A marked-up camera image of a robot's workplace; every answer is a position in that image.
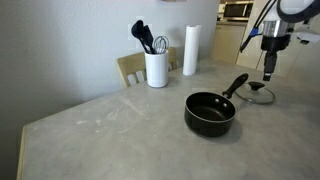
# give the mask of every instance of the white cup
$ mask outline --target white cup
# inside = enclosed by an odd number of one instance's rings
[[[168,84],[168,54],[168,50],[164,54],[144,54],[149,86],[160,88]]]

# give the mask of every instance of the gray countertop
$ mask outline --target gray countertop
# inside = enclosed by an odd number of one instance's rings
[[[320,88],[273,76],[272,105],[236,95],[231,130],[206,139],[184,121],[185,99],[221,93],[240,74],[262,73],[209,59],[197,73],[169,73],[167,87],[141,83],[25,126],[23,180],[320,179]]]

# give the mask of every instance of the glass lid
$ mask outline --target glass lid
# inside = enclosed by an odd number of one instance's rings
[[[269,104],[275,100],[275,95],[264,84],[259,82],[249,82],[240,86],[235,94],[240,98],[255,104]]]

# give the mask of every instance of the whisk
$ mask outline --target whisk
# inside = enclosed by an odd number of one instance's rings
[[[156,54],[164,54],[169,47],[169,39],[166,36],[158,36],[153,42]]]

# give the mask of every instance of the black spatula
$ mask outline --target black spatula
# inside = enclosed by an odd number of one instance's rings
[[[153,44],[153,36],[152,33],[149,29],[149,26],[146,25],[144,26],[144,38],[143,38],[143,42],[144,44],[146,44],[147,46],[149,46],[149,49],[151,51],[152,54],[156,54],[155,50],[152,47]]]
[[[139,39],[139,41],[142,44],[142,47],[146,53],[149,53],[147,50],[146,46],[143,43],[143,38],[144,38],[144,27],[143,27],[143,21],[138,20],[131,28],[131,33],[132,35]]]

